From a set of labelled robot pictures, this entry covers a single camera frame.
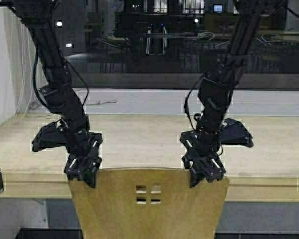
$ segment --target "glass window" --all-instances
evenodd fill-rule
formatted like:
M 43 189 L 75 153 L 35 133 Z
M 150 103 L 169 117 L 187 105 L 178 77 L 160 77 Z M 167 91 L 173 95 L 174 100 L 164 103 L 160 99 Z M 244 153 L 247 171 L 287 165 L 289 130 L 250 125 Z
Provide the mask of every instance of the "glass window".
M 189 89 L 222 59 L 240 17 L 232 0 L 69 1 L 56 34 L 91 88 Z M 239 86 L 299 89 L 299 22 L 284 8 L 262 19 Z
M 183 13 L 204 14 L 204 0 L 183 0 Z

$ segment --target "chair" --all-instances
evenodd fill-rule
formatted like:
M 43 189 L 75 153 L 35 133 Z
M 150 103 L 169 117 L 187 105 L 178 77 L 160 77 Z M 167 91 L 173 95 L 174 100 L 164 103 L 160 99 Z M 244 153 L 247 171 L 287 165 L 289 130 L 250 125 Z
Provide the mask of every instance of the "chair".
M 213 239 L 229 180 L 190 188 L 181 169 L 107 169 L 70 181 L 84 239 Z

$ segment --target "white cable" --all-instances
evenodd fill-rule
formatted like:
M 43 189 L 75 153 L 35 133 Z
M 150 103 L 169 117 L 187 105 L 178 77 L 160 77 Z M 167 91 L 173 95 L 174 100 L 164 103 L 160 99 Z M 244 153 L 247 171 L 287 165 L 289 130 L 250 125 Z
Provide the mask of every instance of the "white cable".
M 19 102 L 18 105 L 16 107 L 16 113 L 19 112 L 20 107 L 21 107 L 21 103 L 22 103 L 22 99 L 24 96 L 24 91 L 25 91 L 25 71 L 26 71 L 26 63 L 24 60 L 24 55 L 25 55 L 25 47 L 24 47 L 24 37 L 23 37 L 23 25 L 21 25 L 21 67 L 22 67 L 22 85 L 21 85 L 21 92 L 20 92 L 20 96 L 19 96 Z
M 103 104 L 107 104 L 107 103 L 117 103 L 118 101 L 117 100 L 110 100 L 110 101 L 101 101 L 101 100 L 98 100 L 98 101 L 95 101 L 93 103 L 88 103 L 88 104 L 85 104 L 86 106 L 95 106 L 95 105 L 103 105 Z
M 30 66 L 32 66 L 32 61 L 31 61 L 31 52 L 30 52 L 30 37 L 29 37 L 29 34 L 27 34 L 27 40 L 28 40 L 28 52 L 29 52 L 29 61 L 30 61 Z M 27 114 L 28 110 L 29 110 L 29 106 L 30 106 L 30 103 L 31 103 L 31 100 L 32 100 L 32 95 L 34 93 L 34 90 L 33 90 L 33 87 L 31 87 L 31 94 L 30 94 L 30 99 L 29 99 L 29 102 L 25 108 L 25 111 L 24 111 L 24 114 L 21 118 L 24 119 L 24 116 Z
M 217 47 L 220 47 L 220 46 L 222 46 L 222 45 L 228 44 L 229 42 L 230 42 L 230 41 L 226 41 L 226 42 L 220 43 L 220 44 L 214 46 L 214 48 L 217 48 Z

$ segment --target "wooden tabletop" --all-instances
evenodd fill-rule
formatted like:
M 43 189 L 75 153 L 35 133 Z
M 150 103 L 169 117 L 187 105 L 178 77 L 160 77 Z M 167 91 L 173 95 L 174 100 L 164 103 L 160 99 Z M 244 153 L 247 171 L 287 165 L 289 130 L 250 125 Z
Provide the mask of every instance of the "wooden tabletop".
M 16 115 L 0 127 L 0 167 L 5 197 L 71 198 L 64 148 L 31 151 L 31 142 L 57 115 Z M 234 117 L 254 137 L 253 148 L 226 146 L 221 157 L 231 181 L 228 201 L 299 202 L 299 118 Z M 103 134 L 102 169 L 182 168 L 186 116 L 90 115 L 91 131 Z

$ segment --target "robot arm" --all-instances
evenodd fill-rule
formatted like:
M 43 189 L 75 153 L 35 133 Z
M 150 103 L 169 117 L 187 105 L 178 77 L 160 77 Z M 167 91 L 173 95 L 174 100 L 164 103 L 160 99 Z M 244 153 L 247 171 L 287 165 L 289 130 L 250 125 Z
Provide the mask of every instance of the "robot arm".
M 95 187 L 95 174 L 102 161 L 98 156 L 102 136 L 89 132 L 88 116 L 71 86 L 69 67 L 52 23 L 58 4 L 58 0 L 0 0 L 0 6 L 8 7 L 20 18 L 32 36 L 36 62 L 40 57 L 48 81 L 48 85 L 39 89 L 45 101 L 34 87 L 39 100 L 51 113 L 61 115 L 60 126 L 53 122 L 40 130 L 32 143 L 33 151 L 65 146 L 70 154 L 65 167 L 68 178 L 78 178 Z
M 225 60 L 204 74 L 198 93 L 204 105 L 203 113 L 197 119 L 196 130 L 182 133 L 180 139 L 187 149 L 182 160 L 185 168 L 190 169 L 191 187 L 196 186 L 204 178 L 208 182 L 223 178 L 226 171 L 217 152 L 223 141 L 222 124 L 234 88 L 239 84 L 245 71 L 247 54 L 261 17 L 272 14 L 285 3 L 284 0 L 235 0 L 234 2 L 240 12 L 240 19 Z

